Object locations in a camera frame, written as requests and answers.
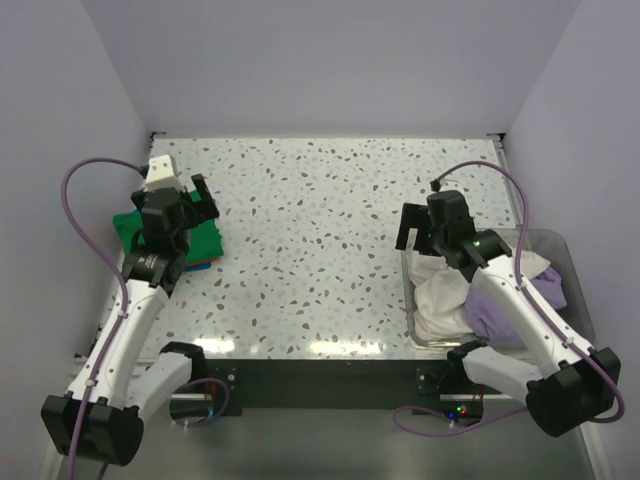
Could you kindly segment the purple t-shirt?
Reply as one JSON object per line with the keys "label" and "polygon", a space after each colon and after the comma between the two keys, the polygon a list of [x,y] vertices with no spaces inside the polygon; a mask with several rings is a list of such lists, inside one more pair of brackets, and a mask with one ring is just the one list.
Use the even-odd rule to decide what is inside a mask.
{"label": "purple t-shirt", "polygon": [[518,343],[534,354],[552,353],[558,342],[575,334],[556,312],[567,302],[551,267],[529,278],[518,261],[501,256],[477,269],[470,285],[494,302],[520,337]]}

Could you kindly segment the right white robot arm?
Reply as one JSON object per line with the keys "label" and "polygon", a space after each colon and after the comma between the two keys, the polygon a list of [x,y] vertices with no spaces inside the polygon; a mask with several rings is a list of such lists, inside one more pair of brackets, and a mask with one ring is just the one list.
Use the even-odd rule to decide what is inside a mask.
{"label": "right white robot arm", "polygon": [[585,422],[605,423],[605,412],[623,408],[618,356],[596,349],[556,313],[522,274],[506,241],[494,230],[476,229],[462,193],[441,191],[424,205],[404,204],[397,249],[406,249],[411,230],[417,232],[415,251],[443,259],[486,294],[532,358],[517,360],[473,340],[448,352],[440,386],[466,393],[480,384],[506,394],[551,437]]}

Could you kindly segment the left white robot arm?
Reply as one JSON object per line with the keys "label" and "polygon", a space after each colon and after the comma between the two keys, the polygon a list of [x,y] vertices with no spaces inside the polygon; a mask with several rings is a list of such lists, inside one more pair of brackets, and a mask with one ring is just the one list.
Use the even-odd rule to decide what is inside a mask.
{"label": "left white robot arm", "polygon": [[175,187],[132,195],[142,226],[116,270],[121,290],[114,307],[82,370],[41,408],[56,450],[70,462],[128,465],[146,421],[171,394],[196,392],[208,380],[203,349],[184,342],[168,343],[151,367],[133,375],[151,325],[187,267],[191,230],[219,216],[203,176],[191,180],[197,200]]}

